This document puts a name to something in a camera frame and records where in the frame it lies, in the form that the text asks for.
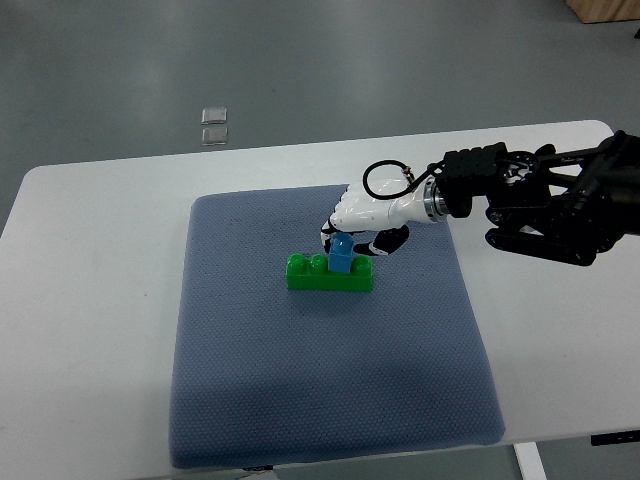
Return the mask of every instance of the lego stud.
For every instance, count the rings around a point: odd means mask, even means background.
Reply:
[[[309,272],[312,275],[322,275],[327,271],[327,257],[324,255],[314,255],[311,257],[311,261],[309,262]]]
[[[294,253],[289,257],[289,260],[287,260],[287,272],[294,275],[302,275],[306,266],[307,259],[299,253]]]
[[[351,275],[371,276],[371,273],[370,258],[360,255],[351,262]]]

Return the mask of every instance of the blue foam mat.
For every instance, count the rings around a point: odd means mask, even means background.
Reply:
[[[343,186],[202,197],[176,339],[177,468],[489,445],[504,423],[446,224],[374,258],[371,293],[288,291]]]

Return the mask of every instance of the robotic hand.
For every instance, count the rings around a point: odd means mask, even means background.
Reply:
[[[408,182],[376,180],[368,186],[378,195],[390,195],[406,189]],[[320,230],[325,251],[329,252],[331,236],[336,232],[353,234],[373,230],[378,232],[373,242],[355,245],[354,252],[362,255],[389,255],[395,252],[409,238],[409,228],[405,225],[409,220],[421,223],[444,220],[446,210],[438,210],[434,193],[433,179],[425,183],[424,189],[390,200],[369,196],[363,182],[349,185]]]
[[[399,166],[406,181],[369,182],[371,171],[382,165]],[[566,165],[582,171],[574,177],[551,170]],[[552,195],[551,185],[566,190]],[[321,240],[329,251],[335,232],[379,231],[354,251],[388,255],[409,237],[405,223],[468,217],[475,196],[489,202],[486,216],[497,228],[485,239],[492,247],[591,265],[624,234],[640,235],[640,138],[618,131],[596,148],[562,154],[553,145],[535,153],[509,152],[504,143],[447,152],[417,179],[403,163],[383,160],[347,188]]]

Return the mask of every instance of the gray floor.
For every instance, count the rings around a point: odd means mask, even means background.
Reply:
[[[563,0],[0,0],[0,228],[29,169],[202,151],[209,105],[230,149],[579,119],[640,135],[639,27]],[[550,479],[640,469],[637,444],[540,451]],[[282,476],[519,478],[507,448],[315,468]]]

